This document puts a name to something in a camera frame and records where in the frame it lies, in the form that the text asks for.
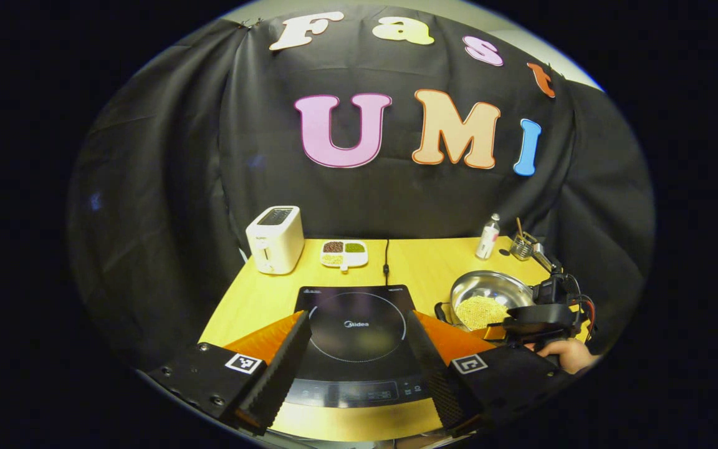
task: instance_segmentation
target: metal bowl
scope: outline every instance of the metal bowl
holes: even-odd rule
[[[456,315],[456,307],[465,299],[473,296],[486,296],[491,301],[497,301],[507,309],[525,307],[534,304],[533,290],[519,279],[512,278],[504,273],[493,271],[469,272],[456,279],[451,288],[451,309]]]

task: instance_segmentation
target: white toaster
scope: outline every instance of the white toaster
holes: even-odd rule
[[[287,274],[304,248],[301,210],[297,206],[268,208],[248,225],[246,236],[260,273]]]

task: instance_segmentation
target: human hand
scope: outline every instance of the human hand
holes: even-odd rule
[[[533,350],[534,344],[529,343],[525,347]],[[537,354],[542,357],[553,354],[558,355],[558,363],[561,364],[561,368],[570,374],[579,372],[579,370],[588,367],[600,358],[600,355],[592,355],[586,344],[582,344],[580,340],[574,338],[553,341],[543,347]]]

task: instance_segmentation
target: pink letter u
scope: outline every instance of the pink letter u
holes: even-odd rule
[[[361,110],[361,134],[353,148],[340,148],[331,142],[331,110],[340,104],[332,95],[313,95],[295,102],[301,111],[301,140],[309,159],[320,165],[337,168],[367,164],[381,150],[381,126],[384,108],[393,99],[382,94],[357,94],[351,103]]]

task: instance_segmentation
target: plastic bottle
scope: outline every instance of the plastic bottle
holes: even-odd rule
[[[491,220],[484,225],[484,232],[481,233],[481,241],[478,242],[478,248],[476,249],[476,256],[479,259],[489,259],[492,255],[492,250],[495,248],[495,242],[500,234],[500,216],[493,213]]]

